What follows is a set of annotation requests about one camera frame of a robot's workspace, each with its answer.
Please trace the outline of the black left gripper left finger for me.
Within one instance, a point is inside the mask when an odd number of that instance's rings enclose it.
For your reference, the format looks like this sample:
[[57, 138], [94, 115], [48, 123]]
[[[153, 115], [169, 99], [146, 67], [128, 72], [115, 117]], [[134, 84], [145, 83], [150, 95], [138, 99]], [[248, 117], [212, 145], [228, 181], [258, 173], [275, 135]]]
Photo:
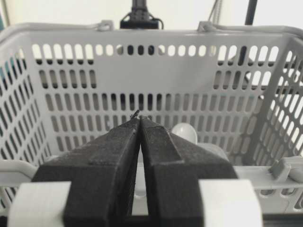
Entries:
[[39, 166], [33, 182], [70, 182], [66, 227], [111, 227], [132, 214], [140, 119]]

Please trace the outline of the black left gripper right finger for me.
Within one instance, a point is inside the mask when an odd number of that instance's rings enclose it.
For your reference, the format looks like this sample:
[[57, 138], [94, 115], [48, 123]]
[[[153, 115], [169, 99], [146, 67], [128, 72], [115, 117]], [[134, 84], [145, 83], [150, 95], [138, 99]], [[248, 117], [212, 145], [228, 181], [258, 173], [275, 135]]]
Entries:
[[155, 227], [202, 227], [199, 180], [237, 179], [226, 159], [140, 117], [148, 213]]

